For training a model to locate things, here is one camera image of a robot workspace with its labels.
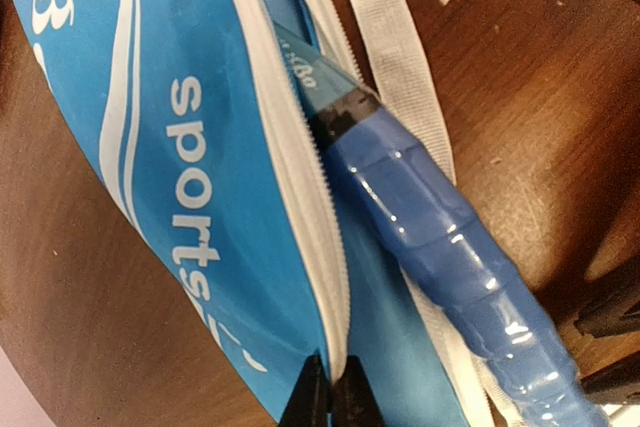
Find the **blue racket bag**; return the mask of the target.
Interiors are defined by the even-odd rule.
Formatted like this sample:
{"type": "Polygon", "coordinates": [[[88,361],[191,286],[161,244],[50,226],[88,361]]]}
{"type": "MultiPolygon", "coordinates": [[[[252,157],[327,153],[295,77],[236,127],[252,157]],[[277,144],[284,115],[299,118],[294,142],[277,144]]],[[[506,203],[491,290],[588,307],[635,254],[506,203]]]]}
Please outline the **blue racket bag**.
{"type": "Polygon", "coordinates": [[[359,347],[390,424],[492,424],[294,109],[267,21],[352,72],[331,0],[12,1],[89,164],[270,415],[309,355],[336,380],[359,347]]]}

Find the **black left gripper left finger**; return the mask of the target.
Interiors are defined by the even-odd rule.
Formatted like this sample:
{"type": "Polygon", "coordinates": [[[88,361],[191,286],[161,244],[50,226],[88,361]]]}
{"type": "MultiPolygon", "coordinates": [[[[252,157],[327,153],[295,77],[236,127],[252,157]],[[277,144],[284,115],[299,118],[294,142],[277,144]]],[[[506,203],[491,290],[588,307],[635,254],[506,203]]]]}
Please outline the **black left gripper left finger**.
{"type": "Polygon", "coordinates": [[[279,427],[327,427],[329,382],[319,354],[309,356],[300,371],[279,427]]]}

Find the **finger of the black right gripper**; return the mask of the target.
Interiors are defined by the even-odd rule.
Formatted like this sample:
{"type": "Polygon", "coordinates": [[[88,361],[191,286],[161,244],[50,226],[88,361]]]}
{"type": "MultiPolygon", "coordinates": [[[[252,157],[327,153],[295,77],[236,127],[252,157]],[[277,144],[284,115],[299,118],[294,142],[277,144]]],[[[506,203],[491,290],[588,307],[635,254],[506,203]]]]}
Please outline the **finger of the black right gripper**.
{"type": "Polygon", "coordinates": [[[594,338],[623,335],[639,331],[639,288],[612,288],[599,292],[574,322],[583,335],[594,338]]]}

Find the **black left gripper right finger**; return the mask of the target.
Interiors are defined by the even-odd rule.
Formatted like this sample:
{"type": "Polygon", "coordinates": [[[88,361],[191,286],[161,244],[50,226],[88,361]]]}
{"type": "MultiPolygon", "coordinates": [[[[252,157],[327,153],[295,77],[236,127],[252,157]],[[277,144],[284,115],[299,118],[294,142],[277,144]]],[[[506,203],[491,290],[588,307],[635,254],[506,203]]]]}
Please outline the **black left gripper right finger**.
{"type": "Polygon", "coordinates": [[[360,359],[347,357],[346,368],[333,387],[331,425],[336,427],[383,427],[385,425],[360,359]]]}

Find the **blue racket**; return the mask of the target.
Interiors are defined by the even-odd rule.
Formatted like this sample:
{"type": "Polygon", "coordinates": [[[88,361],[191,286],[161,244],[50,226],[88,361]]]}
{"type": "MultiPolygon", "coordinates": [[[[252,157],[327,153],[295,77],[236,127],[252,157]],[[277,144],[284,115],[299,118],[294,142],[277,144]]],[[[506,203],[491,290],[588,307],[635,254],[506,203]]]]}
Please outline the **blue racket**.
{"type": "Polygon", "coordinates": [[[426,147],[365,85],[286,28],[275,32],[329,178],[524,420],[607,425],[550,317],[426,147]]]}

